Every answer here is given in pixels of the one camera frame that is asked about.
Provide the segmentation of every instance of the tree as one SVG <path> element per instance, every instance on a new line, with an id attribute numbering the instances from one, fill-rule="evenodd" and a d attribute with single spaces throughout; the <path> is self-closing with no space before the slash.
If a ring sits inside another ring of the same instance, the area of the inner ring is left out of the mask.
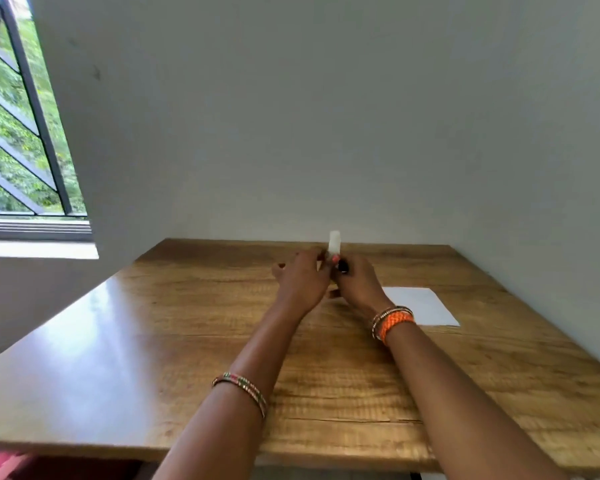
<path id="1" fill-rule="evenodd" d="M 75 176 L 71 153 L 64 136 L 56 99 L 47 74 L 47 67 L 42 56 L 38 35 L 32 19 L 19 18 L 18 28 L 24 45 L 27 60 L 36 83 L 40 103 L 51 133 L 58 163 L 64 177 L 64 184 L 69 193 L 74 212 L 85 212 L 84 201 Z M 0 48 L 15 60 L 7 30 L 0 24 Z M 26 118 L 33 121 L 29 100 L 24 90 L 20 75 L 0 60 L 0 96 L 11 104 Z M 40 139 L 26 129 L 16 118 L 0 106 L 0 137 L 5 139 L 17 151 L 35 166 L 50 175 L 47 157 Z M 62 212 L 62 206 L 56 192 L 40 181 L 16 160 L 0 148 L 0 174 L 47 212 Z M 26 210 L 21 203 L 0 188 L 0 209 L 7 211 Z"/>

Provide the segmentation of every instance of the wood grain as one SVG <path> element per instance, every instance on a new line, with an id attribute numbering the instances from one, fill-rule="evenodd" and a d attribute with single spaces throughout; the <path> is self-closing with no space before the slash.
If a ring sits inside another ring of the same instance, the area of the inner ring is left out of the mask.
<path id="1" fill-rule="evenodd" d="M 159 460 L 307 244 L 164 241 L 0 355 L 0 446 Z M 600 474 L 600 364 L 448 246 L 349 245 L 387 286 L 432 288 L 425 328 L 568 471 Z M 437 471 L 386 350 L 339 300 L 298 329 L 259 463 Z"/>

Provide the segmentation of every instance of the multicolored bangle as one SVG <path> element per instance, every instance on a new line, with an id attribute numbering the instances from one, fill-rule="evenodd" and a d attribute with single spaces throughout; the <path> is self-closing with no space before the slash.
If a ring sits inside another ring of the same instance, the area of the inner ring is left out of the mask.
<path id="1" fill-rule="evenodd" d="M 386 345 L 386 333 L 401 322 L 413 322 L 413 312 L 406 306 L 392 306 L 384 312 L 378 313 L 371 325 L 371 336 Z"/>
<path id="2" fill-rule="evenodd" d="M 260 409 L 260 413 L 262 414 L 262 419 L 267 417 L 267 402 L 264 399 L 264 396 L 260 392 L 260 390 L 253 385 L 253 383 L 245 377 L 238 376 L 237 374 L 232 374 L 231 372 L 225 372 L 221 376 L 218 376 L 214 379 L 211 387 L 215 387 L 220 384 L 220 382 L 231 382 L 243 391 L 245 391 L 251 398 L 256 402 Z"/>

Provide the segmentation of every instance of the window sill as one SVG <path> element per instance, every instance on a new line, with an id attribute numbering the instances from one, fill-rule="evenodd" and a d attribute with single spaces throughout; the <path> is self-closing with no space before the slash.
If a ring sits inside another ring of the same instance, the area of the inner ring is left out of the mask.
<path id="1" fill-rule="evenodd" d="M 0 241 L 0 258 L 98 259 L 92 242 Z"/>

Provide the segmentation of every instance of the person's left hand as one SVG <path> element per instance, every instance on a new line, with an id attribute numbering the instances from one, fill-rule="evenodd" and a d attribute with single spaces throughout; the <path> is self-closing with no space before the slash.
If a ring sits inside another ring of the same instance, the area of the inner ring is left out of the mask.
<path id="1" fill-rule="evenodd" d="M 287 264 L 274 264 L 271 271 L 280 284 L 276 300 L 293 307 L 302 316 L 314 309 L 327 291 L 333 267 L 325 255 L 326 250 L 314 248 L 297 252 Z M 318 261 L 322 261 L 320 270 Z"/>

